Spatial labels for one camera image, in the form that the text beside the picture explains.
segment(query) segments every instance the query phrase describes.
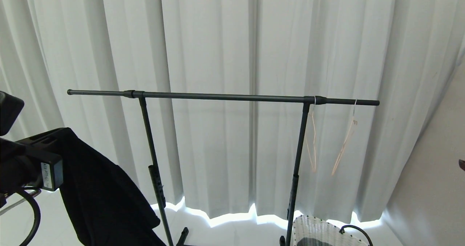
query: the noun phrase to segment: basket handle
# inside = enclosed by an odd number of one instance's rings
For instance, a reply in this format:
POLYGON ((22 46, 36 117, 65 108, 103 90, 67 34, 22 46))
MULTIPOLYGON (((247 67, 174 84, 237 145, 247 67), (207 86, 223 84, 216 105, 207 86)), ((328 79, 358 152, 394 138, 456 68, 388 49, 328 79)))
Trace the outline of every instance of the basket handle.
POLYGON ((373 246, 372 240, 370 239, 368 234, 364 230, 362 230, 361 228, 359 228, 359 227, 357 227, 355 225, 347 224, 347 225, 344 225, 344 226, 341 227, 341 229, 339 230, 339 233, 341 233, 341 234, 345 233, 345 231, 344 231, 345 228, 352 228, 352 229, 356 229, 356 230, 360 231, 367 238, 368 244, 370 246, 373 246))

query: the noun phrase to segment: white wicker basket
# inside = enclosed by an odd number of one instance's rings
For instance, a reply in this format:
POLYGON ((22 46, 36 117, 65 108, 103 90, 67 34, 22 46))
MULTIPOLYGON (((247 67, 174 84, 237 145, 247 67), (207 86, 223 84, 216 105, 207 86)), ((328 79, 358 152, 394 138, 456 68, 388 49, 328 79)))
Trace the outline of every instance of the white wicker basket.
POLYGON ((299 216, 294 221, 294 246, 368 246, 340 230, 319 218, 299 216))

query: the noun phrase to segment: vertical pole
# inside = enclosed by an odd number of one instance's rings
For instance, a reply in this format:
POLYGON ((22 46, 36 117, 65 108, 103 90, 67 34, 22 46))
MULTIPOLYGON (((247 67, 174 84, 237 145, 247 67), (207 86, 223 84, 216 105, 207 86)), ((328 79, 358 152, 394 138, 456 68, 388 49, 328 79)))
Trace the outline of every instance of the vertical pole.
POLYGON ((310 102, 304 102, 302 122, 300 123, 299 143, 297 144, 297 154, 295 156, 294 174, 292 175, 291 196, 289 198, 289 208, 287 209, 286 246, 291 245, 292 223, 294 222, 295 200, 297 197, 297 184, 299 183, 300 157, 302 156, 302 147, 304 146, 305 127, 307 126, 309 110, 310 102))
POLYGON ((173 239, 171 238, 170 228, 168 226, 168 220, 166 219, 165 207, 163 199, 161 198, 160 190, 158 189, 157 179, 160 176, 160 172, 158 170, 158 162, 157 162, 157 155, 155 153, 155 145, 153 144, 153 136, 151 134, 150 128, 150 121, 148 118, 147 112, 147 103, 144 97, 139 98, 139 103, 141 104, 142 116, 144 117, 144 125, 147 134, 148 146, 150 148, 150 155, 153 165, 149 166, 149 172, 151 177, 151 182, 153 184, 153 188, 155 190, 155 196, 157 198, 158 209, 160 210, 161 221, 163 222, 163 226, 165 228, 166 239, 168 240, 168 246, 173 246, 173 239))

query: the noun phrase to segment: beige wall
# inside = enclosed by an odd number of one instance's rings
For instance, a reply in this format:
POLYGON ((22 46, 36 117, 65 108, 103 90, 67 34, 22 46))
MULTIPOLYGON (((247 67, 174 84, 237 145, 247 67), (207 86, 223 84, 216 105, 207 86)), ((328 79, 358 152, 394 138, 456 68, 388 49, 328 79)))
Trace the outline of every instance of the beige wall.
POLYGON ((383 219, 405 246, 465 245, 465 64, 415 145, 383 219))

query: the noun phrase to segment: curtain fold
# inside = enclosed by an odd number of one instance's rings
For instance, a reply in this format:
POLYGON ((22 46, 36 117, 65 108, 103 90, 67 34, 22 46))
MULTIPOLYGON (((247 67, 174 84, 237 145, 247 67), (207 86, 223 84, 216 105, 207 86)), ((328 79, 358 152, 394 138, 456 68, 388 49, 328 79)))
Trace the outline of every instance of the curtain fold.
MULTIPOLYGON (((26 103, 7 137, 71 127, 156 203, 137 100, 67 89, 379 99, 311 107, 296 206, 371 221, 463 56, 464 13, 465 0, 0 0, 0 88, 26 103)), ((285 218, 301 104, 147 107, 169 202, 285 218)))

